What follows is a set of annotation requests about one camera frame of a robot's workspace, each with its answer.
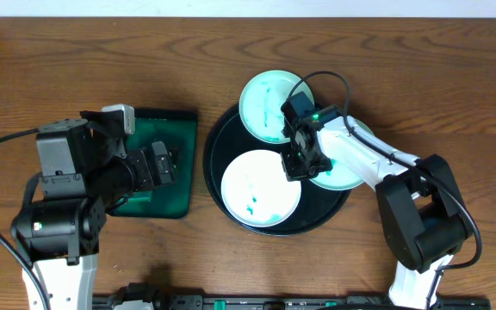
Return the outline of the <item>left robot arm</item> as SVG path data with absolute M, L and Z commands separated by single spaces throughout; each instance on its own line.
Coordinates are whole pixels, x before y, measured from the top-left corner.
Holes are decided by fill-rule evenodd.
M 126 137 L 121 124 L 85 119 L 40 128 L 41 172 L 11 225 L 30 308 L 90 309 L 107 213 L 135 192 L 173 182 L 163 142 L 128 151 Z

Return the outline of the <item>white plate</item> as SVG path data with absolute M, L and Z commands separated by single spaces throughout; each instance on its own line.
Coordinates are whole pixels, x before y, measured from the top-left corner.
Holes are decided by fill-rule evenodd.
M 221 199 L 232 217 L 247 226 L 271 227 L 284 222 L 301 200 L 301 183 L 288 181 L 282 158 L 270 150 L 237 156 L 221 179 Z

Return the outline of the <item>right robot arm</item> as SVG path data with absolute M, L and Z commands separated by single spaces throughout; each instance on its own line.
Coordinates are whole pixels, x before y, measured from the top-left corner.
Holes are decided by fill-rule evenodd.
M 438 284 L 456 269 L 453 256 L 467 239 L 474 238 L 476 252 L 460 268 L 480 259 L 479 229 L 442 157 L 402 152 L 336 112 L 287 116 L 283 132 L 291 144 L 283 157 L 289 179 L 314 178 L 338 162 L 374 190 L 384 237 L 398 261 L 388 292 L 395 306 L 436 306 Z

